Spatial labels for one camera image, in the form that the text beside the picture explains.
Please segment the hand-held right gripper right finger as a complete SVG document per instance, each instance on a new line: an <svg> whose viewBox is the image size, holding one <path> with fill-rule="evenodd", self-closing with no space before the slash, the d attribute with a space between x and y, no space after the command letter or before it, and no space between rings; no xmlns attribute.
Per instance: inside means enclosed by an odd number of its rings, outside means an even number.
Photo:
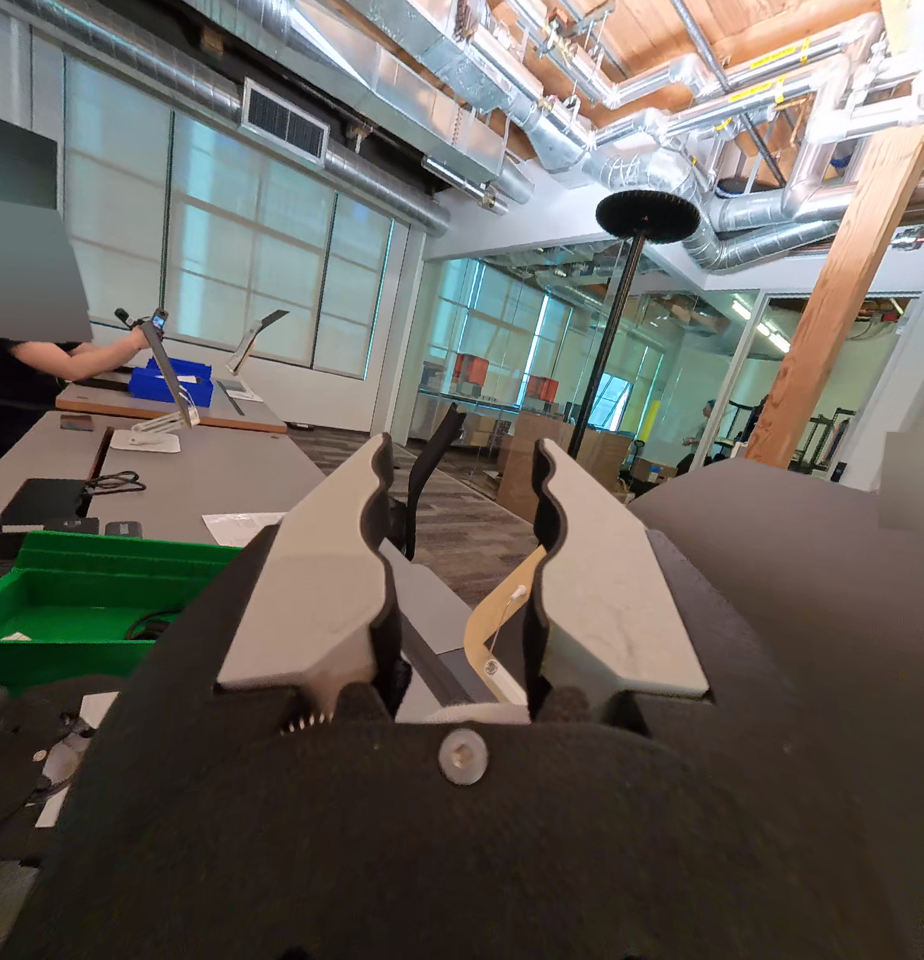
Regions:
<svg viewBox="0 0 924 960"><path fill-rule="evenodd" d="M620 693L702 700L708 679L645 526L550 438L536 442L533 524L543 556L523 625L530 714L581 690L595 714Z"/></svg>

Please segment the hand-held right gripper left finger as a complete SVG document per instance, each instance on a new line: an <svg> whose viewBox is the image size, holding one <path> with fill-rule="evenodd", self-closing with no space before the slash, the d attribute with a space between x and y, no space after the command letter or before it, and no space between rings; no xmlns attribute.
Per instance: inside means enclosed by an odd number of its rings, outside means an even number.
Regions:
<svg viewBox="0 0 924 960"><path fill-rule="evenodd" d="M319 716L367 683L397 714L411 668L380 551L393 480L391 437L377 434L285 514L217 675L222 690L295 688Z"/></svg>

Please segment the another person's forearm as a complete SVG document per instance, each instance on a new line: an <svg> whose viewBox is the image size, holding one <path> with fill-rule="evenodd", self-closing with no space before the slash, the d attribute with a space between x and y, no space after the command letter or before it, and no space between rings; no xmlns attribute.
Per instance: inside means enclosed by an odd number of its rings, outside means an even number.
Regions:
<svg viewBox="0 0 924 960"><path fill-rule="evenodd" d="M51 342L22 342L11 347L12 355L24 365L53 378L77 382L95 378L127 365L149 347L141 326L109 345L83 343L65 351Z"/></svg>

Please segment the printed paper sheet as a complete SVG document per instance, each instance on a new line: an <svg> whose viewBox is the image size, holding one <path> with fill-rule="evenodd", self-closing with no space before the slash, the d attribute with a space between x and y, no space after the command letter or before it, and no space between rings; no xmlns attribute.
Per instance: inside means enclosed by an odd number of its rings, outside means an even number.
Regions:
<svg viewBox="0 0 924 960"><path fill-rule="evenodd" d="M244 548L262 529L277 526L284 517L283 511L226 512L204 514L202 520L217 545Z"/></svg>

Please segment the stack of cardboard boxes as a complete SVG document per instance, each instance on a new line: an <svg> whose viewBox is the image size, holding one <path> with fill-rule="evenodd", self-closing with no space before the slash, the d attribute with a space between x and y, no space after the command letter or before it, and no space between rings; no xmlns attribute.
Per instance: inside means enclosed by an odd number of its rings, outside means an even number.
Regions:
<svg viewBox="0 0 924 960"><path fill-rule="evenodd" d="M532 465L536 442L551 439L568 450L574 426L543 414L521 413L514 433L503 443L505 458L499 458L500 485L495 502L527 522L536 515L538 497L532 487ZM588 427L576 458L580 467L614 494L617 476L630 452L632 439L624 434Z"/></svg>

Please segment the green plastic bin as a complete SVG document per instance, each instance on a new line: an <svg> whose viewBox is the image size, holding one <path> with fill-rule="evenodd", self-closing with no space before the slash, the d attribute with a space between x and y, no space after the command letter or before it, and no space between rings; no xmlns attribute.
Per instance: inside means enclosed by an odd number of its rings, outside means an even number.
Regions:
<svg viewBox="0 0 924 960"><path fill-rule="evenodd" d="M240 548L35 531L0 578L0 686L126 678Z"/></svg>

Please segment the black office chair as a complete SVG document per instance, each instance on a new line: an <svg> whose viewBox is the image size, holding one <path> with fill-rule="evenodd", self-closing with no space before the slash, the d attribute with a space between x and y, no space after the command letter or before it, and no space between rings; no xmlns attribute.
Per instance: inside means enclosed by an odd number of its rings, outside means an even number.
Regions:
<svg viewBox="0 0 924 960"><path fill-rule="evenodd" d="M421 495L443 459L444 453L461 436L465 419L466 413L461 411L458 403L452 402L411 467L407 498L402 501L389 496L388 539L409 562L413 560L416 552Z"/></svg>

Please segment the wooden desk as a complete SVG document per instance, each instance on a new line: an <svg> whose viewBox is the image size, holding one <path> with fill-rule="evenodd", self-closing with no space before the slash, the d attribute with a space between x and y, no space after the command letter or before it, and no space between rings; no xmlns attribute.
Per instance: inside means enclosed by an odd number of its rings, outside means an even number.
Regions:
<svg viewBox="0 0 924 960"><path fill-rule="evenodd" d="M113 416L134 422L175 412L172 402L134 398L128 391L129 379L127 373L116 372L72 383L56 398L56 408L62 412ZM214 385L210 405L198 411L205 426L272 434L285 434L288 430L286 423L263 401L233 400L219 384Z"/></svg>

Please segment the black flat box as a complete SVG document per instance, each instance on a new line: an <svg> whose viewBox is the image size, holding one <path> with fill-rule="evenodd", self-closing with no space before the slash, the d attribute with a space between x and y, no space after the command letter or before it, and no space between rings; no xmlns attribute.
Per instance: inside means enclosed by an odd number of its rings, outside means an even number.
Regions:
<svg viewBox="0 0 924 960"><path fill-rule="evenodd" d="M92 495L86 481L63 478L30 478L1 510L4 526L45 526L49 522L82 519Z"/></svg>

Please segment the black metal rack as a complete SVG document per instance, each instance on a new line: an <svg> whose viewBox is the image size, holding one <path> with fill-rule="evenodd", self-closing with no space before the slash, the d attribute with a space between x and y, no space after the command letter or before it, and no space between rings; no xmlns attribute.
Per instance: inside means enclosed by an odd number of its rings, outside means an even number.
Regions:
<svg viewBox="0 0 924 960"><path fill-rule="evenodd" d="M810 419L797 464L801 473L829 470L855 415L855 410L838 407L830 416L816 414Z"/></svg>

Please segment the black floor lamp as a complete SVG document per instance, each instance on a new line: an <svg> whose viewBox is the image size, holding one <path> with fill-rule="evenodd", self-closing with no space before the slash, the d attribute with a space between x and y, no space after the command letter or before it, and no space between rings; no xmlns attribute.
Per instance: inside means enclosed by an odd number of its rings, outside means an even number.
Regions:
<svg viewBox="0 0 924 960"><path fill-rule="evenodd" d="M656 189L629 189L602 198L595 210L600 228L618 239L629 240L621 278L617 284L597 353L584 392L581 409L568 443L567 454L577 460L601 377L630 293L638 261L646 243L668 245L684 241L700 223L700 212L691 200Z"/></svg>

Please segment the air vent grille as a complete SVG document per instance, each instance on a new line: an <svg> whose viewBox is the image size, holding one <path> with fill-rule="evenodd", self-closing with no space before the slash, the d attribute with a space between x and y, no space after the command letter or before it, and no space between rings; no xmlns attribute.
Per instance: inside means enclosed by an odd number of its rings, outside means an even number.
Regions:
<svg viewBox="0 0 924 960"><path fill-rule="evenodd" d="M305 162L325 166L330 126L251 78L243 83L240 126Z"/></svg>

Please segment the branched silver ventilation ducts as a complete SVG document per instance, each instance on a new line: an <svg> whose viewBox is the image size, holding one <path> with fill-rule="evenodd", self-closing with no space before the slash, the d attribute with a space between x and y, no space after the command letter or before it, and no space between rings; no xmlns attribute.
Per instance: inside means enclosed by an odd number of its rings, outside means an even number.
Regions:
<svg viewBox="0 0 924 960"><path fill-rule="evenodd" d="M846 180L824 185L835 147L924 124L924 2L904 4L900 47L882 13L864 13L745 62L726 76L725 86L701 48L610 83L579 43L543 23L540 2L511 2L530 41L554 56L581 94L607 109L671 86L692 94L692 105L679 112L648 107L604 126L544 95L513 52L507 25L497 25L483 2L452 2L447 13L435 2L410 6L400 45L478 109L503 112L529 139L536 170L564 191L587 184L624 194L656 189L701 210L684 246L711 272L833 236L861 190ZM785 184L716 197L714 168L702 147L737 134L745 118L768 123L806 98L811 112Z"/></svg>

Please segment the wooden post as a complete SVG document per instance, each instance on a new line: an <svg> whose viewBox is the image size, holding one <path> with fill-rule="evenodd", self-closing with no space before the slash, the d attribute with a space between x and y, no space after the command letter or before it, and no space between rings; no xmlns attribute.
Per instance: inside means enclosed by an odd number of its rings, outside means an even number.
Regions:
<svg viewBox="0 0 924 960"><path fill-rule="evenodd" d="M786 470L924 170L924 125L876 133L745 456Z"/></svg>

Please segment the long silver ventilation duct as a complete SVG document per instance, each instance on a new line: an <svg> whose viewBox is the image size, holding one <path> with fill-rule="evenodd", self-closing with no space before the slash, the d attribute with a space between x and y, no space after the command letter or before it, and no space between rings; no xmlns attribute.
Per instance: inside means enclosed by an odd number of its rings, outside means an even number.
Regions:
<svg viewBox="0 0 924 960"><path fill-rule="evenodd" d="M412 180L397 176L409 170L408 161L420 159L417 150L382 131L383 158L398 161L394 172L349 150L337 134L353 132L364 120L361 114L209 23L202 14L184 11L180 2L118 2L112 8L89 1L9 1L0 2L0 9L97 66L198 114L213 116L229 128L242 129L246 136L389 210L401 221L421 226L429 235L442 236L448 230L449 211ZM330 126L324 168L240 126L246 79Z"/></svg>

